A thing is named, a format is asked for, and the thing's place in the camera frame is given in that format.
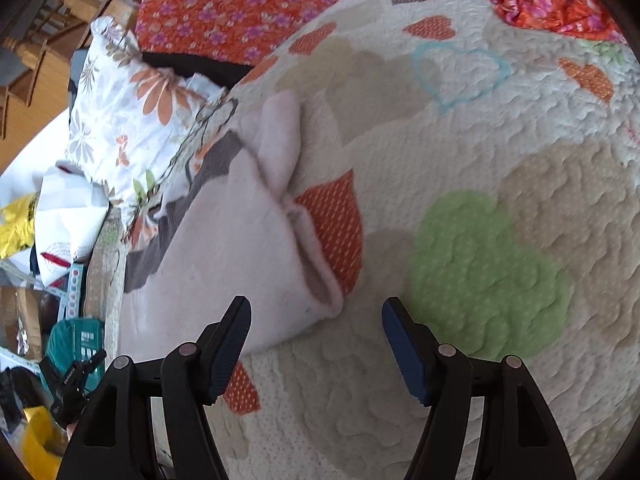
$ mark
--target pillow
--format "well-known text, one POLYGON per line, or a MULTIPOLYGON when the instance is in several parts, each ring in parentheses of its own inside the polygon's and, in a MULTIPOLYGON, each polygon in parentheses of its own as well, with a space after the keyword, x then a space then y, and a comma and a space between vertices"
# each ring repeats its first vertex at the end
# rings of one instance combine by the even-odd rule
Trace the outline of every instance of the pillow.
POLYGON ((150 67, 133 34, 111 16, 95 20, 91 31, 66 158, 104 187, 128 229, 223 90, 200 74, 184 79, 150 67))

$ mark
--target green heart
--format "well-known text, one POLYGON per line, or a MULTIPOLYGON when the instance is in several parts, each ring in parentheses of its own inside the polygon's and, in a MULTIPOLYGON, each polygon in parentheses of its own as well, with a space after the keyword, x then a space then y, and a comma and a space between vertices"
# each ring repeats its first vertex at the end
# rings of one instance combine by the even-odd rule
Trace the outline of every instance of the green heart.
POLYGON ((415 237, 408 309, 468 356, 531 357, 564 329, 574 288, 560 265, 514 238, 491 197, 439 197, 415 237))

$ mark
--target quilted bedspread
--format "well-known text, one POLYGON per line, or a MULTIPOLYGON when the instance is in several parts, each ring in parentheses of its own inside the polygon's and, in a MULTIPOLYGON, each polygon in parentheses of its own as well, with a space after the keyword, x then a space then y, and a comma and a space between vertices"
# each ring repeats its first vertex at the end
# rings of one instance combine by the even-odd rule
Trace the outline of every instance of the quilted bedspread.
POLYGON ((640 413, 639 80, 628 47, 511 27, 488 0, 342 0, 236 86, 236 116, 303 102, 289 191, 345 304, 243 358, 207 408, 230 478, 404 476, 428 410, 383 335, 394 295, 470 356, 521 356, 596 478, 640 413))

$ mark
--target orange flower print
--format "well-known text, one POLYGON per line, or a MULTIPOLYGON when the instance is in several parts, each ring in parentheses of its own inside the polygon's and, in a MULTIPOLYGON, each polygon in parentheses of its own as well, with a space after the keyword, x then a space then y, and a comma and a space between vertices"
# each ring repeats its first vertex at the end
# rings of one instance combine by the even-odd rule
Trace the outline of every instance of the orange flower print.
POLYGON ((130 79, 136 83, 138 90, 136 97, 142 99, 146 95, 142 113, 149 115, 154 110, 158 111, 158 120, 162 126, 167 126, 171 116, 174 114, 174 97, 179 107, 191 111, 189 98, 198 102, 202 98, 187 88, 180 86, 180 83, 173 74, 160 72, 155 68, 144 68, 136 72, 130 79))
POLYGON ((129 166, 130 162, 124 150, 127 148, 129 137, 126 135, 119 136, 116 139, 116 142, 118 143, 118 158, 116 160, 116 166, 123 165, 126 168, 129 166))

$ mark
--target yellow bag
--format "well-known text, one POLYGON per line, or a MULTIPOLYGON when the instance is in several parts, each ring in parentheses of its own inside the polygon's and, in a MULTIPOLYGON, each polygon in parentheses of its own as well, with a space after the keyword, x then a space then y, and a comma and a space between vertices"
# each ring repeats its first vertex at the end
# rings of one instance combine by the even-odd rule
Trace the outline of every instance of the yellow bag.
POLYGON ((33 246, 37 204, 38 195, 32 193, 0 209, 0 259, 33 246))
POLYGON ((35 480, 56 480, 60 469, 59 456, 47 447, 60 447, 62 432, 54 425, 44 406, 24 410, 27 427, 22 437, 22 461, 35 480))

